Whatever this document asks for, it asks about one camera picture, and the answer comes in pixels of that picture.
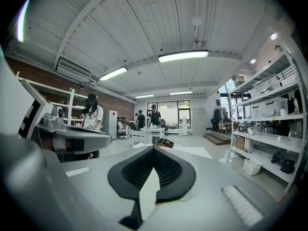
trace step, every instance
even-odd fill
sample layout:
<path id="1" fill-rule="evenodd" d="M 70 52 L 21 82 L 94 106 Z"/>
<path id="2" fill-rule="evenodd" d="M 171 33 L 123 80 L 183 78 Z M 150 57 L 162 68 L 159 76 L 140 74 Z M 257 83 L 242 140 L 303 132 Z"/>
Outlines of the step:
<path id="1" fill-rule="evenodd" d="M 231 134 L 228 136 L 226 134 L 222 134 L 216 131 L 210 131 L 210 135 L 220 139 L 223 141 L 225 144 L 230 144 L 231 143 Z"/>
<path id="2" fill-rule="evenodd" d="M 222 140 L 220 140 L 220 139 L 210 135 L 209 133 L 206 133 L 205 135 L 203 135 L 203 137 L 205 137 L 206 139 L 208 139 L 209 141 L 211 141 L 215 145 L 222 145 L 222 144 L 224 144 L 224 142 Z"/>

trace red brick wall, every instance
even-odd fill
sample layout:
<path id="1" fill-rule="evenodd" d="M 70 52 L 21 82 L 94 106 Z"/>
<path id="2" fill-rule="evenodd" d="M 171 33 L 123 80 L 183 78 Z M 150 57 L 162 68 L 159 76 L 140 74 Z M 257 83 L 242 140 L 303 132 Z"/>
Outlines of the red brick wall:
<path id="1" fill-rule="evenodd" d="M 126 121 L 134 120 L 134 104 L 126 102 L 122 99 L 110 96 L 103 92 L 87 88 L 84 90 L 80 89 L 79 85 L 76 85 L 75 82 L 71 82 L 65 78 L 61 78 L 58 75 L 54 75 L 50 72 L 44 71 L 37 67 L 25 64 L 23 62 L 17 61 L 15 59 L 6 58 L 11 70 L 17 74 L 19 71 L 19 77 L 26 78 L 38 83 L 42 83 L 47 86 L 52 86 L 62 90 L 69 91 L 70 88 L 75 89 L 75 93 L 87 96 L 89 93 L 94 92 L 98 96 L 98 101 L 100 105 L 103 105 L 104 112 L 109 110 L 115 110 L 118 112 L 118 116 L 125 116 Z M 60 102 L 64 101 L 66 103 L 65 97 L 57 96 L 55 94 L 44 93 L 44 96 L 47 100 L 51 102 Z M 84 106 L 84 101 L 75 100 L 73 105 L 82 105 Z M 80 111 L 73 110 L 72 116 L 79 116 Z"/>

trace black shirt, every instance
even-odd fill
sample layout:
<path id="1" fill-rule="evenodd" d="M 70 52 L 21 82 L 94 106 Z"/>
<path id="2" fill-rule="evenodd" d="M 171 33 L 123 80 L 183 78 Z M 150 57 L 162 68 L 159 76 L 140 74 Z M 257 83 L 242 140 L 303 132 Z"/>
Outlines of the black shirt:
<path id="1" fill-rule="evenodd" d="M 158 119 L 161 118 L 161 115 L 159 111 L 156 111 L 156 113 L 150 112 L 149 117 L 151 118 L 151 122 L 153 125 L 156 125 L 156 126 L 160 125 L 160 121 Z"/>
<path id="2" fill-rule="evenodd" d="M 138 129 L 144 128 L 145 116 L 143 114 L 140 114 L 137 120 L 139 120 Z"/>

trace refrigerator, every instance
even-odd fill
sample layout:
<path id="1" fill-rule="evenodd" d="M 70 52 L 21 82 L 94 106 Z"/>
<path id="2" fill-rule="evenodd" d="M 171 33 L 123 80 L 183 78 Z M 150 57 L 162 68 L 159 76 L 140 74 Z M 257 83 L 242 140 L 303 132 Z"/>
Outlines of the refrigerator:
<path id="1" fill-rule="evenodd" d="M 103 132 L 109 133 L 112 140 L 116 139 L 117 111 L 109 110 L 103 115 Z"/>

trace air conditioner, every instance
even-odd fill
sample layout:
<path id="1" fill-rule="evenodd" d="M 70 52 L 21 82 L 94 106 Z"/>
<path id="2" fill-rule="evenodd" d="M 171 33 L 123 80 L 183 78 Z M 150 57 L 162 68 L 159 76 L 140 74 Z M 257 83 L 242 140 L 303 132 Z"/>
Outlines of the air conditioner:
<path id="1" fill-rule="evenodd" d="M 56 71 L 58 74 L 69 77 L 78 82 L 89 82 L 91 73 L 81 66 L 61 57 Z"/>

